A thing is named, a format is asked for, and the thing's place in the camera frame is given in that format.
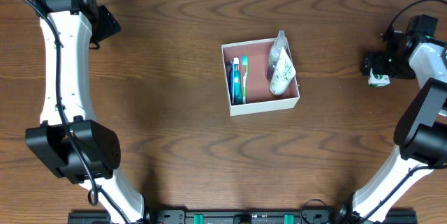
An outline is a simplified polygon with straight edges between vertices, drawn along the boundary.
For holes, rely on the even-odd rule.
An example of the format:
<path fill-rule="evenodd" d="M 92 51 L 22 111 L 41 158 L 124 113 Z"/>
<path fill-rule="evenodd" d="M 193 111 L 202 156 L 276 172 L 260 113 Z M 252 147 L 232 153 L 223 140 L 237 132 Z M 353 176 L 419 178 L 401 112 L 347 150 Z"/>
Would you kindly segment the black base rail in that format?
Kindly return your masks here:
<path fill-rule="evenodd" d="M 329 209 L 313 208 L 301 211 L 184 211 L 169 209 L 150 214 L 140 221 L 132 223 L 159 223 L 159 224 L 299 224 L 299 223 L 335 223 L 333 211 Z M 105 211 L 75 211 L 68 214 L 68 224 L 81 223 L 114 223 Z M 388 212 L 385 224 L 417 224 L 415 211 L 392 210 Z"/>

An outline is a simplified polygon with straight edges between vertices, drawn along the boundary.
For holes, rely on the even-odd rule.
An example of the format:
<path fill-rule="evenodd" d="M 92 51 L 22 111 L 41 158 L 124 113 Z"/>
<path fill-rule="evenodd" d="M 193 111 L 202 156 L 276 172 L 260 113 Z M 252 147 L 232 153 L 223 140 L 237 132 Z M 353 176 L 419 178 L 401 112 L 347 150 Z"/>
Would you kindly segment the teal toothpaste tube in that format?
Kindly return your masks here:
<path fill-rule="evenodd" d="M 233 104 L 242 104 L 242 84 L 240 76 L 240 60 L 238 57 L 233 59 Z"/>

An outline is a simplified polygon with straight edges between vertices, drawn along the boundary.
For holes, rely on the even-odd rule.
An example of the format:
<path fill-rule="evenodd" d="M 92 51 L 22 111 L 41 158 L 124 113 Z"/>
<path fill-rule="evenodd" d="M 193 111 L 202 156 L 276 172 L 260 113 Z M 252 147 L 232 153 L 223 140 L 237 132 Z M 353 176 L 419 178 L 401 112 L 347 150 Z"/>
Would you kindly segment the white leaf-print lotion tube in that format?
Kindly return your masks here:
<path fill-rule="evenodd" d="M 296 70 L 291 58 L 287 54 L 287 51 L 281 48 L 279 59 L 270 81 L 270 93 L 274 96 L 284 94 L 295 75 Z"/>

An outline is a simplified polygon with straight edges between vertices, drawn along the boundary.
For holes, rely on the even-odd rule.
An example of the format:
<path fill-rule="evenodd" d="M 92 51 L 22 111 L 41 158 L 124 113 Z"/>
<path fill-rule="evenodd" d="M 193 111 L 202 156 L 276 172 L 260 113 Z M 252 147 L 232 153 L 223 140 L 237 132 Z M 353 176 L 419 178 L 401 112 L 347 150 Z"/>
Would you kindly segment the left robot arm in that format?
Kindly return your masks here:
<path fill-rule="evenodd" d="M 53 175 L 85 188 L 111 223 L 143 223 L 145 200 L 120 168 L 117 134 L 96 118 L 89 52 L 120 31 L 97 0 L 32 0 L 45 41 L 45 99 L 40 124 L 25 132 L 30 150 Z"/>

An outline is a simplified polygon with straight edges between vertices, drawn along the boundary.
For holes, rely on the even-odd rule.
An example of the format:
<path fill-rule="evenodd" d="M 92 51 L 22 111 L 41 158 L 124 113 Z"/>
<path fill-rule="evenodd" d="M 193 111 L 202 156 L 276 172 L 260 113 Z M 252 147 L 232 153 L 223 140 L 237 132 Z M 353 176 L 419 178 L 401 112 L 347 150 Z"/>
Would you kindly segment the white box pink interior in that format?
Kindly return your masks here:
<path fill-rule="evenodd" d="M 268 38 L 224 44 L 221 46 L 226 86 L 230 82 L 230 67 L 228 63 L 235 57 L 240 59 L 246 56 L 248 58 L 247 102 L 245 104 L 235 105 L 231 101 L 230 95 L 227 95 L 226 99 L 228 101 L 230 116 L 292 109 L 299 101 L 300 91 L 296 79 L 291 80 L 286 92 L 280 97 L 275 97 L 270 93 L 270 83 L 266 78 L 266 71 L 268 68 L 270 48 L 273 46 L 273 43 L 274 39 Z"/>

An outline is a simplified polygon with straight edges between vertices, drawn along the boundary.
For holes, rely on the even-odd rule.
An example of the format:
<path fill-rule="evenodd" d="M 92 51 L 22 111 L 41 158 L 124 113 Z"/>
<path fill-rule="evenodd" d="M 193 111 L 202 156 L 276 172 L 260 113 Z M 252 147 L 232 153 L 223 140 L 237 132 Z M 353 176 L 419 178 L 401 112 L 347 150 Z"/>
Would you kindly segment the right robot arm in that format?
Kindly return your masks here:
<path fill-rule="evenodd" d="M 446 43 L 434 32 L 437 18 L 417 15 L 406 31 L 388 27 L 384 51 L 367 52 L 361 72 L 370 83 L 416 79 L 420 91 L 398 121 L 392 153 L 373 178 L 344 203 L 336 223 L 381 223 L 419 179 L 446 168 Z"/>

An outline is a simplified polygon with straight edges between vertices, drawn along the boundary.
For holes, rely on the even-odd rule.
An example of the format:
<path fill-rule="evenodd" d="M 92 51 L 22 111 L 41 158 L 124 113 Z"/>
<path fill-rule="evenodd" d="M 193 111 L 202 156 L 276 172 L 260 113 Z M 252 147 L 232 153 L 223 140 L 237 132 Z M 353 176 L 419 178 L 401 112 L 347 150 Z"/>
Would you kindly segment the blue disposable razor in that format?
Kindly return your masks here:
<path fill-rule="evenodd" d="M 228 73 L 228 92 L 230 96 L 230 104 L 233 104 L 233 60 L 227 63 L 227 67 L 229 67 Z"/>

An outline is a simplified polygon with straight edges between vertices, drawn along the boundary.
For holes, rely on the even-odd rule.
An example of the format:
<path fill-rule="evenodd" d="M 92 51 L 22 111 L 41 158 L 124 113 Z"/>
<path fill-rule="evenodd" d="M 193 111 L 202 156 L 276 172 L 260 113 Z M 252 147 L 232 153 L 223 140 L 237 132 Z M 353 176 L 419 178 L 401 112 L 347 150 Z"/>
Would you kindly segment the clear pump soap bottle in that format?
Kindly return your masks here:
<path fill-rule="evenodd" d="M 266 78 L 269 82 L 272 79 L 282 49 L 288 49 L 288 41 L 286 39 L 284 30 L 279 31 L 278 36 L 276 37 L 272 47 L 270 48 L 268 68 L 266 73 Z"/>

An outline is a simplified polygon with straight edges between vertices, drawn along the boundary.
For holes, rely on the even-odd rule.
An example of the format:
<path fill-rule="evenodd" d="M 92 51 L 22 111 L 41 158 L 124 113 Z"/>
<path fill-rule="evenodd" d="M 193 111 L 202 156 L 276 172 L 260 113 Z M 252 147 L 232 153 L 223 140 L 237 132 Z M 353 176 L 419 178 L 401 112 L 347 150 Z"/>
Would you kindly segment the green white toothbrush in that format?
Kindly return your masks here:
<path fill-rule="evenodd" d="M 242 65 L 245 67 L 244 75 L 242 77 L 242 103 L 247 103 L 247 79 L 249 74 L 249 60 L 247 55 L 242 56 Z"/>

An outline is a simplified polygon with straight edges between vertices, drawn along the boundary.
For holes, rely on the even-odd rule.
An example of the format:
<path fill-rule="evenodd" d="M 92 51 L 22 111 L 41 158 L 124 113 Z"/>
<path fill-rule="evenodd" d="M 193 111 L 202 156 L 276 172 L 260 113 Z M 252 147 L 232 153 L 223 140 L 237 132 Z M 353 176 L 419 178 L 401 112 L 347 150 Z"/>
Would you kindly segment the green soap bar pack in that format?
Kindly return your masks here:
<path fill-rule="evenodd" d="M 390 78 L 388 75 L 374 74 L 371 68 L 368 75 L 368 85 L 370 87 L 385 87 L 390 84 Z"/>

